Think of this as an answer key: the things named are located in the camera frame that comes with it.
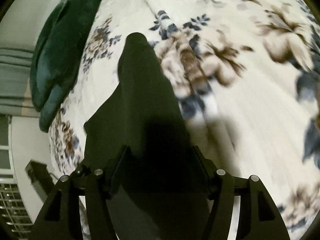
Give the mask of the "grey-green curtain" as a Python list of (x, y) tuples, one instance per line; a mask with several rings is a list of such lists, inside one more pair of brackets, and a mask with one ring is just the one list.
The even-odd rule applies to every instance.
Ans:
[(38, 118), (30, 92), (33, 52), (19, 48), (1, 48), (1, 114)]

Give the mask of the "black striped sweater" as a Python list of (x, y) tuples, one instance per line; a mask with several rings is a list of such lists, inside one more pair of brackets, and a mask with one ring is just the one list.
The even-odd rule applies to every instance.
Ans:
[(145, 36), (126, 38), (119, 84), (85, 123), (85, 159), (104, 166), (129, 146), (108, 209), (120, 239), (199, 239), (209, 209), (201, 173), (169, 80)]

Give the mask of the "dark green folded blanket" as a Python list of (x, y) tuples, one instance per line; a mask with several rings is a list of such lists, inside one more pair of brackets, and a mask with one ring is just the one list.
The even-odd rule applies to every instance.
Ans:
[(31, 100), (47, 133), (78, 76), (84, 47), (101, 0), (63, 0), (48, 16), (30, 70)]

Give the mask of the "floral bed cover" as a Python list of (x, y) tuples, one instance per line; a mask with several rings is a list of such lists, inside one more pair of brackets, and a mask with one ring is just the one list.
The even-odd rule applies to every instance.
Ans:
[(160, 60), (192, 142), (218, 168), (259, 176), (301, 239), (319, 212), (319, 25), (306, 0), (102, 0), (49, 129), (57, 174), (83, 160), (84, 123), (117, 87), (134, 32)]

